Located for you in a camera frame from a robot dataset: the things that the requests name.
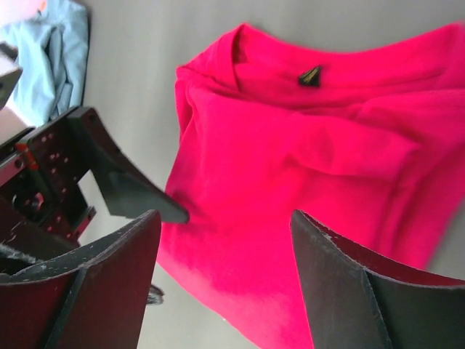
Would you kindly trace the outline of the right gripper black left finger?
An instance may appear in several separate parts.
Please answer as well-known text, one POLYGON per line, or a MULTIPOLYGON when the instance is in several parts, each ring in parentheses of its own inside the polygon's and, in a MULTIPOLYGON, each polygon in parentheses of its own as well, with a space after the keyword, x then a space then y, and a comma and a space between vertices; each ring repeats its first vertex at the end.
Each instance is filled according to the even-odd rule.
POLYGON ((161 234, 148 211, 117 231, 1 275, 2 348, 136 348, 161 234))

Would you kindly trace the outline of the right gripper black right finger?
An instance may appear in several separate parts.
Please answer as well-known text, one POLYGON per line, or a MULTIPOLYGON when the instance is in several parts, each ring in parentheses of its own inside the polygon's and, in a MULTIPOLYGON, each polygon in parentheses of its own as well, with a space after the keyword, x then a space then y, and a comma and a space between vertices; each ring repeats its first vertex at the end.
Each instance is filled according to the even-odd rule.
POLYGON ((464 281, 389 259, 299 210, 291 233, 315 348, 464 347, 464 281))

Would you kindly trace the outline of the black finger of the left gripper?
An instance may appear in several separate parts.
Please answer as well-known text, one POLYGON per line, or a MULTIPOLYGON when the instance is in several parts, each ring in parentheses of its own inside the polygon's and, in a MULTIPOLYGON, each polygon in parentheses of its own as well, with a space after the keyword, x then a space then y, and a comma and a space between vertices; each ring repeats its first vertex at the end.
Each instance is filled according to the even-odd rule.
POLYGON ((47 233, 1 198, 1 274, 50 260, 78 248, 78 243, 47 233))
POLYGON ((68 115, 68 125, 111 215, 134 219, 155 210, 164 222, 188 222, 188 211, 126 157, 94 108, 76 108, 68 115))

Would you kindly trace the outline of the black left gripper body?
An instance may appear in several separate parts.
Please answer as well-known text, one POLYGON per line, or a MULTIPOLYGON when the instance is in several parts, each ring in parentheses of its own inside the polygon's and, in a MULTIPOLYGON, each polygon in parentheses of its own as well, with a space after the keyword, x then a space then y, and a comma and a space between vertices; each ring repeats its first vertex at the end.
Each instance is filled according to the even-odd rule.
POLYGON ((89 171, 68 125, 72 108, 1 144, 1 199, 45 232, 76 244, 95 209, 78 185, 89 171))

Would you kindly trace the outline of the crimson red t-shirt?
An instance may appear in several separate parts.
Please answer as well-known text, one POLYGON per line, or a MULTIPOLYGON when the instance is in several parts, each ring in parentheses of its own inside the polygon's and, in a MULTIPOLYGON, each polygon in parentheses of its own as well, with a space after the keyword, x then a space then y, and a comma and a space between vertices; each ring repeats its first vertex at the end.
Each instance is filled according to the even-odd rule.
POLYGON ((378 49, 294 46, 242 24, 178 67, 179 151, 158 263, 260 348, 311 348, 300 209, 415 268, 464 201, 464 25, 378 49))

